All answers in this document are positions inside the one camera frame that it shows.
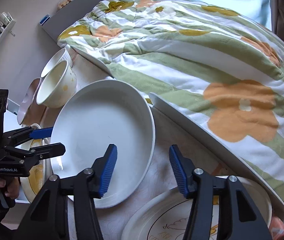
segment white ceramic bowl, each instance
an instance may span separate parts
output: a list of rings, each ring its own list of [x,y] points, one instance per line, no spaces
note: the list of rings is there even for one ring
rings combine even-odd
[[[73,96],[76,91],[76,75],[68,61],[58,63],[45,77],[38,94],[37,104],[50,108],[59,108]]]
[[[72,67],[72,59],[66,48],[60,49],[56,54],[54,54],[54,56],[49,60],[42,70],[41,77],[44,78],[50,72],[50,70],[55,67],[55,65],[63,60],[69,62],[70,67]]]

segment metal screw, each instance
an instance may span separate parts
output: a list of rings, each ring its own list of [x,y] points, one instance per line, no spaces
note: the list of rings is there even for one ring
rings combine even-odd
[[[200,168],[196,168],[195,170],[194,170],[194,172],[195,172],[195,174],[197,174],[197,175],[201,175],[201,174],[203,174],[203,170],[202,169],[200,169]]]
[[[57,179],[58,179],[58,176],[55,175],[55,174],[53,174],[53,175],[51,175],[51,176],[49,177],[49,180],[50,180],[50,181],[56,181]]]
[[[93,170],[91,168],[86,168],[83,172],[84,174],[90,175],[93,172]]]
[[[229,180],[230,181],[232,181],[232,182],[235,182],[235,181],[237,181],[237,177],[235,177],[235,176],[229,176]]]

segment white plate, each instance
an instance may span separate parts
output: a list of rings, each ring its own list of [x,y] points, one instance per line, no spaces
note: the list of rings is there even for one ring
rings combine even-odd
[[[266,191],[254,181],[238,177],[246,188],[265,222],[269,226],[272,218],[272,206]],[[210,240],[216,239],[219,205],[218,197],[213,200],[213,218]],[[121,240],[182,240],[189,218],[192,199],[186,200],[173,188],[155,197],[139,209],[125,226]]]
[[[41,127],[37,123],[32,124],[31,127],[36,129],[41,129]],[[22,150],[28,151],[30,150],[31,147],[38,147],[46,144],[49,144],[47,138],[30,140],[21,144],[20,148]],[[30,203],[34,200],[34,198],[42,188],[44,182],[48,178],[45,176],[46,174],[45,166],[47,161],[48,160],[41,160],[38,165],[33,166],[30,170],[29,177],[20,177],[23,192]]]
[[[57,142],[66,148],[63,156],[51,159],[53,173],[60,178],[91,167],[110,143],[117,146],[108,192],[94,200],[96,208],[111,207],[135,191],[150,166],[154,120],[147,102],[134,87],[101,80],[81,89],[63,107],[51,135],[51,143]]]

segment striped blanket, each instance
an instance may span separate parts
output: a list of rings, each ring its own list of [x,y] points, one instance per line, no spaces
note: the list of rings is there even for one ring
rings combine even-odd
[[[105,0],[58,38],[154,92],[242,158],[284,201],[284,42],[192,0]]]

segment bowl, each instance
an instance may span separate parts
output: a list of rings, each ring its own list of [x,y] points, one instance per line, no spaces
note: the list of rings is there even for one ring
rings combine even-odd
[[[31,125],[32,128],[40,129],[40,126],[37,123]],[[37,140],[30,140],[23,144],[21,144],[22,150],[29,150],[31,147],[42,146],[45,144],[49,144],[47,138],[45,139],[37,139]],[[21,187],[23,192],[27,198],[27,200],[31,203],[36,195],[39,193],[40,189],[42,188],[44,182],[46,181],[45,177],[45,168],[47,160],[41,160],[40,163],[36,166],[33,166],[30,170],[29,177],[20,177]]]
[[[77,175],[102,157],[109,144],[117,146],[117,161],[108,191],[95,207],[109,208],[127,199],[145,177],[155,145],[154,120],[145,99],[130,84],[100,80],[79,90],[55,121],[51,143],[65,146],[51,158],[60,178]]]
[[[37,94],[37,104],[50,108],[59,108],[73,96],[76,91],[76,75],[67,60],[63,60],[44,78]]]
[[[19,125],[22,123],[31,125],[40,122],[46,108],[43,105],[38,105],[35,101],[41,82],[42,78],[36,78],[31,82],[18,110],[17,120]]]
[[[41,77],[44,78],[50,72],[50,70],[55,67],[55,65],[63,60],[69,62],[70,67],[72,67],[72,59],[66,48],[60,49],[56,54],[53,55],[53,57],[49,60],[49,62],[42,70]]]

